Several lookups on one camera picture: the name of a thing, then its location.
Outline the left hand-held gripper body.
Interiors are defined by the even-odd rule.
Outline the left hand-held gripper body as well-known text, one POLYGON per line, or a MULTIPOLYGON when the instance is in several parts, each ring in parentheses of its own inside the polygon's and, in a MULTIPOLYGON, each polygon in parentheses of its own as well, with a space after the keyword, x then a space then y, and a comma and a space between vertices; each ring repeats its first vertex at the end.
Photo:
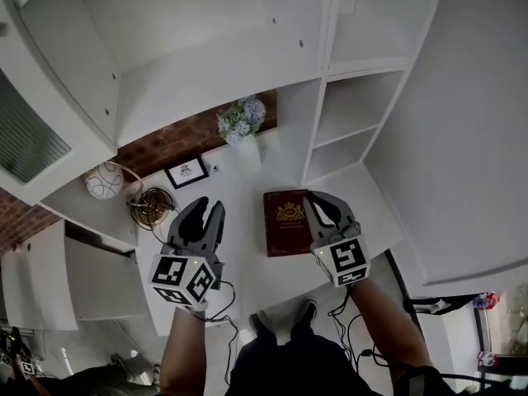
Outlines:
POLYGON ((148 283, 165 301, 200 312, 207 309, 207 293, 220 288, 223 269, 212 251, 193 252, 167 243, 153 257, 148 283))

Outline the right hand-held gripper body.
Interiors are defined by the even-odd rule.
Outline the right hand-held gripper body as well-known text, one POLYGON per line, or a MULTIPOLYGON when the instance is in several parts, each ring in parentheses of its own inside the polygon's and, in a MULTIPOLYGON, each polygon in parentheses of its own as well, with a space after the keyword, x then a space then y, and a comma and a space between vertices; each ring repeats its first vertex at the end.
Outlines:
POLYGON ((370 273, 370 256, 357 221, 332 230, 325 238, 315 239, 310 250, 335 287, 353 285, 370 273))

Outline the dark red hardcover book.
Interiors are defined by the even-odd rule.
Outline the dark red hardcover book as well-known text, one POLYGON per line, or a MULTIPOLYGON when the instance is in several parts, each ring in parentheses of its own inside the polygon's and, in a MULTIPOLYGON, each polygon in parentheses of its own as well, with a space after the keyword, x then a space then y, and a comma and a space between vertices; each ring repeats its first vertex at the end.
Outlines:
POLYGON ((313 242, 304 212, 307 189, 273 191, 263 195, 268 257, 310 252, 313 242))

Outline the white shelf compartment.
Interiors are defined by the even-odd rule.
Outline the white shelf compartment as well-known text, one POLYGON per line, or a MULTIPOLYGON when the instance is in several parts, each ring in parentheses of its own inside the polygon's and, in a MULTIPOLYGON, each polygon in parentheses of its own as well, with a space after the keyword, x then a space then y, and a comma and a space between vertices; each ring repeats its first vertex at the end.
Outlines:
POLYGON ((316 77, 329 0, 84 0, 121 73, 116 139, 316 77))

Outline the person's left forearm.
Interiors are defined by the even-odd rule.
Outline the person's left forearm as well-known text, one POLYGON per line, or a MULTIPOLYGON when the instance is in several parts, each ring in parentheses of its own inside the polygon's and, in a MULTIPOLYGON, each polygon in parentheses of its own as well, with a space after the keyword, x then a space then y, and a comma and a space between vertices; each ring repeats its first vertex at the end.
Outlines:
POLYGON ((176 309, 163 353, 159 393, 203 396, 205 380, 205 312, 176 309))

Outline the person's right forearm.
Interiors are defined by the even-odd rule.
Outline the person's right forearm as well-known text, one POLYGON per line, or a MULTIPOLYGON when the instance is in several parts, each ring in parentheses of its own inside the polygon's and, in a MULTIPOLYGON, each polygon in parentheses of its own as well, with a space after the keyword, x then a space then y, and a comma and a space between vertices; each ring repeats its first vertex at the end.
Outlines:
POLYGON ((371 279, 356 282, 351 297, 380 355, 413 367, 432 366, 420 330, 371 279))

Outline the round white globe lamp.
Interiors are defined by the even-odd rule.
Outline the round white globe lamp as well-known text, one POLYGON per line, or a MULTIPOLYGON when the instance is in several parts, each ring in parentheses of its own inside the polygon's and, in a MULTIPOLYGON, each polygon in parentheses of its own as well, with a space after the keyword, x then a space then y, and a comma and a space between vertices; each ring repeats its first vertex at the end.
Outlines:
POLYGON ((83 176, 88 193, 98 200, 109 200, 119 195, 128 172, 138 188, 126 201, 132 220, 142 229, 153 231, 170 212, 176 211, 173 198, 164 189, 144 189, 143 179, 132 169, 108 160, 86 172, 83 176))

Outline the white shelf cabinet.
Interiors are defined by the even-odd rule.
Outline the white shelf cabinet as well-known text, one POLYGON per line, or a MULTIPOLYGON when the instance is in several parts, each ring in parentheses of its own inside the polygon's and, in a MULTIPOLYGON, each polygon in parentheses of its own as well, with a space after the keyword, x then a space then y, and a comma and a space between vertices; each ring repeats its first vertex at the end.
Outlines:
MULTIPOLYGON (((323 12, 322 66, 316 77, 266 90, 277 95, 277 127, 259 139, 266 154, 258 169, 240 163, 238 146, 223 147, 204 155, 210 175, 201 181, 175 190, 163 172, 146 180, 146 186, 170 191, 179 206, 200 196, 224 203, 227 215, 219 257, 224 277, 237 289, 230 309, 233 318, 294 298, 325 281, 309 255, 266 255, 263 195, 268 191, 301 186, 335 191, 359 216, 372 256, 400 240, 399 227, 364 160, 403 90, 438 1, 329 0, 323 12), (211 171, 214 164, 219 165, 218 172, 211 171)), ((25 17, 45 0, 13 2, 25 17)), ((158 237, 132 220, 124 195, 108 201, 92 197, 83 183, 85 173, 33 205, 131 246, 140 252, 147 276, 160 246, 158 237)))

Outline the person's right shoe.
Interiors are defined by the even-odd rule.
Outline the person's right shoe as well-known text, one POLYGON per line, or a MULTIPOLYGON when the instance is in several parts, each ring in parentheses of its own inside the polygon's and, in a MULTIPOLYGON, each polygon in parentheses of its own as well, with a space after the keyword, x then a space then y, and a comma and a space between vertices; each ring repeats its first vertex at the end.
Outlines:
POLYGON ((313 299, 304 300, 297 311, 295 318, 295 328, 310 328, 317 317, 318 306, 313 299))

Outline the person's shoe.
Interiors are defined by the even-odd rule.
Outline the person's shoe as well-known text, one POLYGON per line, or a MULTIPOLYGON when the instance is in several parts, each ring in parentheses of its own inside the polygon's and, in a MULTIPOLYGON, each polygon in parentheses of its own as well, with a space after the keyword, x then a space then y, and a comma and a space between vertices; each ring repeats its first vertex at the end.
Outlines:
POLYGON ((313 299, 304 300, 297 311, 295 318, 295 328, 310 328, 317 317, 318 306, 313 299))
POLYGON ((249 324, 252 330, 254 331, 256 337, 269 337, 272 335, 272 332, 267 327, 266 324, 267 316, 264 311, 259 311, 257 313, 252 313, 249 317, 249 324))

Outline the white vase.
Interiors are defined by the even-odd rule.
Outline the white vase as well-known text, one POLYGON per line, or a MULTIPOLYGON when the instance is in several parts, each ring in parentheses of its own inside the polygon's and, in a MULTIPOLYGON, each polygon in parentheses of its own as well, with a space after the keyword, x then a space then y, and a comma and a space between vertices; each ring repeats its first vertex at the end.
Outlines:
POLYGON ((266 145, 261 144, 255 135, 247 135, 238 144, 240 163, 250 169, 258 169, 266 154, 266 145))

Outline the person's left shoe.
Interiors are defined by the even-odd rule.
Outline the person's left shoe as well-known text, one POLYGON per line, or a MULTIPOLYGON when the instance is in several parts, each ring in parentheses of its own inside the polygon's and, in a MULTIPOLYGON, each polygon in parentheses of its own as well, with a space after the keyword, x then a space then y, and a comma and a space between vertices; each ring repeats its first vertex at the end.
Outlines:
POLYGON ((256 337, 269 337, 272 335, 272 332, 267 327, 266 324, 267 316, 264 311, 259 311, 257 313, 252 313, 249 317, 249 324, 252 330, 254 331, 256 337))

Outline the pale blue flower bunch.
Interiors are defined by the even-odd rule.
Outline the pale blue flower bunch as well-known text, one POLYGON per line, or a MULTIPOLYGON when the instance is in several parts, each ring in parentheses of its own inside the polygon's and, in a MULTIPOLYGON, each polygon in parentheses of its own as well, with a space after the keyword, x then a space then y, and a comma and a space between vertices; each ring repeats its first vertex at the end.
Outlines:
POLYGON ((216 117, 219 136, 234 146, 259 131, 266 118, 266 106, 255 96, 244 97, 219 111, 216 117))

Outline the person's black clothing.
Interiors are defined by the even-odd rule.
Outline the person's black clothing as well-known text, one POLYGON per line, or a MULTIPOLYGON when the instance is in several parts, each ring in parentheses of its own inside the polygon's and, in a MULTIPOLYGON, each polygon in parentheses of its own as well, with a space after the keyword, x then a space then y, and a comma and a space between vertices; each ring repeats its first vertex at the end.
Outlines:
MULTIPOLYGON (((394 396, 455 396, 432 366, 396 369, 394 396)), ((356 373, 344 350, 311 328, 300 328, 285 345, 270 337, 243 347, 225 396, 382 396, 356 373)))

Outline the white side table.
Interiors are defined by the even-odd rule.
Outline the white side table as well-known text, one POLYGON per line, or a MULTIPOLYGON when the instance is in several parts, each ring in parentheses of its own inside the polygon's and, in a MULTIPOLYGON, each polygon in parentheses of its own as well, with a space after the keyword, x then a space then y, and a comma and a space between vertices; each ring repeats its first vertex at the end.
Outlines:
POLYGON ((19 328, 72 331, 82 321, 147 314, 163 327, 141 254, 118 255, 67 237, 63 220, 0 257, 7 321, 19 328))

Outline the group of plastic bottles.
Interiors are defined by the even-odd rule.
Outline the group of plastic bottles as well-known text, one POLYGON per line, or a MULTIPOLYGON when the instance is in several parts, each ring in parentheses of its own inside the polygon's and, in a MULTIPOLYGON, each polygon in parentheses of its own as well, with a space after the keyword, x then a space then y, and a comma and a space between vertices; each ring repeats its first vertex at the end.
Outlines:
POLYGON ((472 300, 472 305, 478 310, 490 310, 493 309, 502 297, 502 292, 484 292, 475 295, 472 300))

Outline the white ribbed glass cabinet door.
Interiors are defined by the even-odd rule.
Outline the white ribbed glass cabinet door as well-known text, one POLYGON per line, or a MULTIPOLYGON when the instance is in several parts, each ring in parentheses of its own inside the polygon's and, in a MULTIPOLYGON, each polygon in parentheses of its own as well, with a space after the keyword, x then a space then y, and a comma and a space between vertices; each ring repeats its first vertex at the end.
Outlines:
POLYGON ((115 156, 119 87, 81 0, 0 0, 0 187, 33 205, 115 156))

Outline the black picture frame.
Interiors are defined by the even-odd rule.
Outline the black picture frame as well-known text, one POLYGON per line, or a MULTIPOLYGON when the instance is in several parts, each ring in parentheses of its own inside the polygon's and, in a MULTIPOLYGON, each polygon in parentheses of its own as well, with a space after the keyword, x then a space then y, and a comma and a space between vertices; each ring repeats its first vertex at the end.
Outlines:
POLYGON ((166 168, 164 172, 175 190, 201 181, 210 175, 201 156, 175 167, 166 168))

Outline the black window frame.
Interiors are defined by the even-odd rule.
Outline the black window frame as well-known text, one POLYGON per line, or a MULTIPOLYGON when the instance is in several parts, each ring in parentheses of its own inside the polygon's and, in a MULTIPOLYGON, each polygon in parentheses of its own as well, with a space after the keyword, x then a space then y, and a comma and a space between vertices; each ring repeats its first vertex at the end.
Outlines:
POLYGON ((448 285, 430 295, 411 286, 401 256, 384 252, 403 294, 403 307, 421 329, 433 364, 443 373, 509 380, 528 387, 528 284, 509 286, 497 305, 478 310, 476 291, 448 285))

